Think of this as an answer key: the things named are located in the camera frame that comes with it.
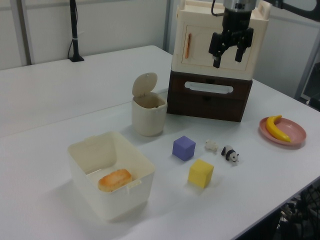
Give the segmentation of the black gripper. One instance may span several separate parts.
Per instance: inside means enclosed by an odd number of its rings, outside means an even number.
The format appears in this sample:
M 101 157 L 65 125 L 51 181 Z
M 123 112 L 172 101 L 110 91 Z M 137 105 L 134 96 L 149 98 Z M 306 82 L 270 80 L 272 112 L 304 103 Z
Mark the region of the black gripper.
M 235 61 L 241 62 L 247 48 L 252 45 L 254 29 L 249 27 L 251 11 L 233 11 L 224 9 L 222 33 L 212 34 L 208 52 L 212 55 L 213 66 L 219 68 L 223 53 L 232 46 L 232 33 L 243 31 L 237 41 Z

